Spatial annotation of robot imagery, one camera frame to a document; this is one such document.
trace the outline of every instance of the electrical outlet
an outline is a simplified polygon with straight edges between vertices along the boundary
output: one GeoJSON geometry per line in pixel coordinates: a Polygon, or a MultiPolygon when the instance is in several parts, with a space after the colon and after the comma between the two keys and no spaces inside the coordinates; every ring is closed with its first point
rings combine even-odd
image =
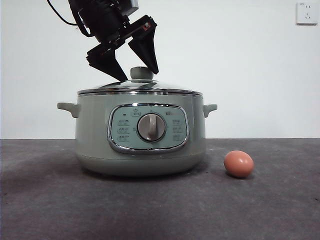
{"type": "Polygon", "coordinates": [[[297,25],[317,25],[319,21],[319,4],[315,2],[298,2],[296,4],[297,25]]]}

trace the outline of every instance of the glass lid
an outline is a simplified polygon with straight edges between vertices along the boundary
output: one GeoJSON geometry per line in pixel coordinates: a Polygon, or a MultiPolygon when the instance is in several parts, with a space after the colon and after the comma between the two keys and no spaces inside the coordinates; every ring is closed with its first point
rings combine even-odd
{"type": "Polygon", "coordinates": [[[78,91],[78,95],[98,94],[109,92],[152,92],[152,93],[177,93],[201,95],[201,92],[181,89],[180,87],[164,82],[152,80],[153,73],[147,67],[134,67],[131,69],[131,80],[113,82],[92,89],[78,91]]]}

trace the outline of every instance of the chrome trim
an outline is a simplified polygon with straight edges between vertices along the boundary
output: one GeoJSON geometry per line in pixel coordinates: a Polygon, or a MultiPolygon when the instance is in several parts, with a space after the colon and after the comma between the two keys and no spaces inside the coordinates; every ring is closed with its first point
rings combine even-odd
{"type": "Polygon", "coordinates": [[[164,154],[164,153],[171,153],[174,151],[177,151],[178,149],[182,148],[186,143],[188,142],[189,139],[189,124],[188,124],[188,118],[187,118],[187,113],[186,111],[178,105],[174,104],[165,104],[165,103],[130,103],[130,104],[121,104],[116,106],[114,109],[112,109],[110,115],[109,115],[109,121],[108,121],[108,126],[107,126],[107,140],[109,142],[109,145],[116,151],[124,154],[144,154],[144,155],[149,155],[149,154],[164,154]],[[186,137],[183,140],[182,143],[176,146],[171,146],[171,147],[166,147],[166,148],[130,148],[130,147],[125,147],[117,144],[112,136],[111,136],[111,125],[112,125],[112,120],[114,117],[114,113],[117,109],[122,108],[122,107],[141,107],[141,106],[155,106],[155,105],[162,105],[164,107],[171,107],[171,108],[178,108],[180,109],[183,114],[184,114],[184,119],[185,119],[185,125],[186,125],[186,137]]]}
{"type": "Polygon", "coordinates": [[[93,94],[93,93],[122,93],[122,92],[135,92],[135,93],[175,93],[175,94],[203,94],[198,91],[183,90],[183,89],[166,89],[166,88],[143,88],[143,87],[114,87],[114,88],[94,88],[85,89],[77,92],[78,95],[93,94]]]}
{"type": "Polygon", "coordinates": [[[98,96],[98,95],[157,95],[157,96],[193,96],[202,97],[202,95],[196,94],[185,94],[185,93],[174,93],[174,92],[146,92],[146,91],[121,91],[121,92],[92,92],[92,93],[82,93],[78,95],[78,98],[85,96],[98,96]]]}

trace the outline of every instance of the egg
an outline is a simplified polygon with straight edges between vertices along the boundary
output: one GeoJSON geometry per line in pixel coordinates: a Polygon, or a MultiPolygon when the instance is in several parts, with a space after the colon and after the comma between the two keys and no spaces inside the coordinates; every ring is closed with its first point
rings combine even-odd
{"type": "Polygon", "coordinates": [[[255,164],[244,151],[231,151],[224,157],[224,167],[234,177],[245,178],[253,171],[255,164]]]}

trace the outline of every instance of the cable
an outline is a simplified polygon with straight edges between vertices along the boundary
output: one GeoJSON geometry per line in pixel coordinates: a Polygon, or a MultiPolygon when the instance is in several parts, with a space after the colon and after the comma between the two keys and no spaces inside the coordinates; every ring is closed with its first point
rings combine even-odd
{"type": "Polygon", "coordinates": [[[71,22],[68,22],[68,21],[64,20],[64,18],[57,12],[57,10],[54,8],[54,6],[52,6],[50,0],[46,0],[46,1],[48,2],[49,6],[52,8],[52,10],[55,12],[55,14],[57,14],[57,16],[58,16],[62,21],[64,21],[66,24],[69,24],[69,25],[71,25],[71,26],[78,26],[78,24],[76,24],[76,23],[71,23],[71,22]]]}

